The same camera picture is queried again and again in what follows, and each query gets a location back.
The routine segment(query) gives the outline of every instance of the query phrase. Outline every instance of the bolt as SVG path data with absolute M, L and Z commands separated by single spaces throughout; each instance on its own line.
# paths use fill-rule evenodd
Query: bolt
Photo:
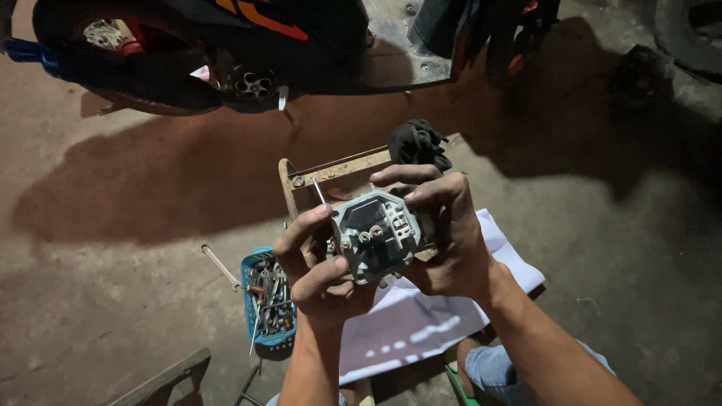
M 369 233 L 363 231 L 363 232 L 361 232 L 361 234 L 359 234 L 359 241 L 361 241 L 362 243 L 367 243 L 367 242 L 371 241 L 371 235 Z
M 374 225 L 369 231 L 374 238 L 379 238 L 383 235 L 383 229 L 379 225 Z
M 293 178 L 293 186 L 300 188 L 301 186 L 305 185 L 306 181 L 303 179 L 303 176 L 295 176 Z

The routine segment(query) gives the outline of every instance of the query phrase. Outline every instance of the black cloth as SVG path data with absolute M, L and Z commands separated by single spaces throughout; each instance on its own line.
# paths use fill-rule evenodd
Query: black cloth
M 439 144 L 448 139 L 434 130 L 429 122 L 415 118 L 403 123 L 388 138 L 388 153 L 391 162 L 398 164 L 424 165 L 432 163 L 439 171 L 451 169 L 451 161 L 443 155 Z

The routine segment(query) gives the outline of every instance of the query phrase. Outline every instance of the t-handle wrench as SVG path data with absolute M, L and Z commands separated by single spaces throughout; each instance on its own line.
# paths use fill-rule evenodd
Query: t-handle wrench
M 211 247 L 208 246 L 208 244 L 203 244 L 201 246 L 201 251 L 203 254 L 206 254 L 211 261 L 213 261 L 214 264 L 218 267 L 218 269 L 223 272 L 224 275 L 226 275 L 226 278 L 231 282 L 231 285 L 233 285 L 233 291 L 238 292 L 238 287 L 240 286 L 240 281 L 238 279 L 235 279 L 233 275 L 228 272 L 228 269 L 223 265 L 223 263 L 213 254 L 213 251 L 211 251 Z

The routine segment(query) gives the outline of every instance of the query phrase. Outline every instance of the orange decal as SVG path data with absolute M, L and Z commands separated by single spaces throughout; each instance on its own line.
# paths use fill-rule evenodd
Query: orange decal
M 233 0 L 216 0 L 216 4 L 230 12 L 235 13 Z M 288 25 L 283 25 L 280 22 L 271 20 L 270 18 L 261 15 L 261 13 L 256 10 L 256 6 L 252 5 L 251 3 L 238 1 L 238 9 L 240 9 L 240 12 L 243 13 L 243 16 L 245 16 L 245 18 L 262 27 L 268 28 L 272 31 L 276 31 L 277 33 L 281 33 L 283 35 L 288 35 L 289 37 L 296 38 L 297 40 L 308 40 L 308 35 L 304 33 L 299 27 L 296 27 L 295 25 L 293 27 L 289 27 Z

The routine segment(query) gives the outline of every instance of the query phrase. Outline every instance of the white paper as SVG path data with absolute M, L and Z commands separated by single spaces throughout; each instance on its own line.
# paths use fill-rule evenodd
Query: white paper
M 484 241 L 529 293 L 544 275 L 514 251 L 486 209 L 477 212 Z M 406 278 L 386 278 L 371 311 L 346 321 L 341 340 L 341 385 L 443 353 L 478 332 L 489 319 L 471 299 L 426 296 Z

